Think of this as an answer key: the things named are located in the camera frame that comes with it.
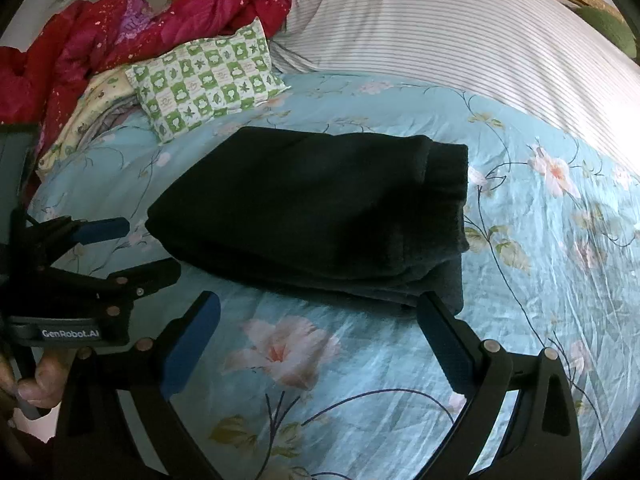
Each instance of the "blue floral bedsheet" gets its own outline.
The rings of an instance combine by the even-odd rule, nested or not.
[[[342,134],[425,134],[469,146],[465,307],[481,338],[510,351],[558,349],[572,383],[584,475],[640,402],[638,178],[580,140],[495,101],[368,75],[286,76],[292,89],[158,146],[142,114],[55,169],[31,204],[39,219],[124,216],[126,238],[59,262],[94,276],[166,256],[148,206],[240,126]],[[349,311],[285,298],[184,265],[140,300],[131,336],[155,336],[202,290],[220,326],[173,404],[228,480],[412,478],[465,399],[454,394],[411,311]],[[514,396],[477,468],[486,466]]]

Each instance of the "red floral blanket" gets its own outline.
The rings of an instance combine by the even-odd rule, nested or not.
[[[153,14],[145,0],[77,1],[53,16],[27,52],[0,47],[0,123],[42,123],[38,153],[57,139],[90,77],[260,18],[277,32],[292,0],[174,0]]]

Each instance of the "black folded pants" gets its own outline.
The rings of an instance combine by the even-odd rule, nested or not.
[[[175,258],[304,299],[462,309],[467,147],[245,127],[172,184],[146,227]]]

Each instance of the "finger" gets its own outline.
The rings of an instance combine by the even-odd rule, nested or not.
[[[12,393],[15,388],[14,370],[9,360],[0,353],[0,388]]]
[[[44,402],[48,405],[53,402],[55,406],[60,402],[68,377],[68,354],[66,349],[45,350],[36,367],[35,377],[18,382],[20,396],[31,404]]]
[[[17,405],[13,397],[0,390],[0,418],[9,420],[13,416],[14,409]]]

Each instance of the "green cushion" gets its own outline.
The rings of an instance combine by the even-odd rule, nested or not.
[[[581,7],[575,13],[631,59],[636,58],[636,40],[625,22],[621,22],[606,10],[595,7]]]

